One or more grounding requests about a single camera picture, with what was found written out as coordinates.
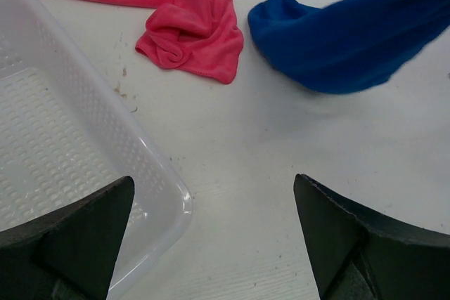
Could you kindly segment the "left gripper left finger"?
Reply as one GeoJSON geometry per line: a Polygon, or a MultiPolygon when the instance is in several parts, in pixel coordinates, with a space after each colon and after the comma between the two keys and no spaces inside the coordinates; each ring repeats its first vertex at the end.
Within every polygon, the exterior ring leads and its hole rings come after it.
{"type": "Polygon", "coordinates": [[[1,298],[106,299],[134,193],[124,176],[1,231],[1,298]]]}

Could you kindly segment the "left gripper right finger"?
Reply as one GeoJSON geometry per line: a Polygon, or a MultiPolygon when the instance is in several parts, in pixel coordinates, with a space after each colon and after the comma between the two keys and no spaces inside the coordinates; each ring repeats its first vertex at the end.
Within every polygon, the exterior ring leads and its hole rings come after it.
{"type": "Polygon", "coordinates": [[[306,174],[293,186],[320,299],[448,299],[449,236],[381,214],[306,174]]]}

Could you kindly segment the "blue towel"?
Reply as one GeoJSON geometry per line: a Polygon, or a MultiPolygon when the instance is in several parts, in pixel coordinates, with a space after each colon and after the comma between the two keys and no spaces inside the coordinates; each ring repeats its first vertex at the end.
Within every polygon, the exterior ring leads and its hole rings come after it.
{"type": "Polygon", "coordinates": [[[342,0],[315,8],[266,0],[247,17],[268,64],[307,89],[364,91],[391,76],[449,26],[449,0],[342,0]]]}

